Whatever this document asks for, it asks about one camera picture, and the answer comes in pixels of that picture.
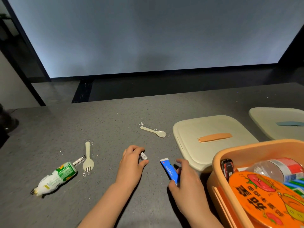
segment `plastic water bottle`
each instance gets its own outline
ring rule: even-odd
[[[304,177],[302,165],[287,157],[257,162],[246,171],[265,175],[281,183]]]

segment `speckled countertop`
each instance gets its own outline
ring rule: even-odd
[[[0,149],[1,224],[5,227],[75,227],[115,181],[128,145],[146,148],[150,163],[117,227],[181,227],[169,202],[169,179],[159,163],[181,157],[173,136],[165,139],[140,130],[144,122],[172,134],[181,120],[228,115],[259,141],[268,138],[250,119],[252,107],[304,110],[304,86],[289,83],[140,98],[116,99],[18,109],[20,126]],[[95,166],[44,199],[29,192],[66,161],[84,154],[94,141]]]

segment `hand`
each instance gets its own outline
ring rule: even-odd
[[[180,174],[180,187],[173,180],[169,183],[169,189],[175,203],[181,213],[186,217],[191,227],[203,227],[206,219],[213,216],[209,209],[203,184],[198,174],[189,166],[185,159],[177,159],[181,163],[178,169]]]
[[[139,155],[144,150],[143,147],[129,146],[119,164],[115,183],[131,192],[138,184],[143,168],[149,163],[149,160],[143,160],[138,164]]]

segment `orange basket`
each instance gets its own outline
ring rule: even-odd
[[[213,171],[207,181],[207,189],[224,227],[264,227],[251,221],[238,202],[222,172],[220,161],[232,159],[234,168],[249,167],[256,162],[289,157],[304,164],[304,142],[282,139],[237,146],[218,152],[212,161]]]

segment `storage box lid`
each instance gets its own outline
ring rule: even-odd
[[[230,133],[232,137],[199,142],[199,138],[219,133]],[[214,155],[226,148],[259,142],[236,119],[217,115],[177,122],[173,134],[179,149],[189,164],[199,172],[212,171]]]
[[[304,141],[304,111],[292,108],[257,107],[249,115],[270,139],[298,139]]]

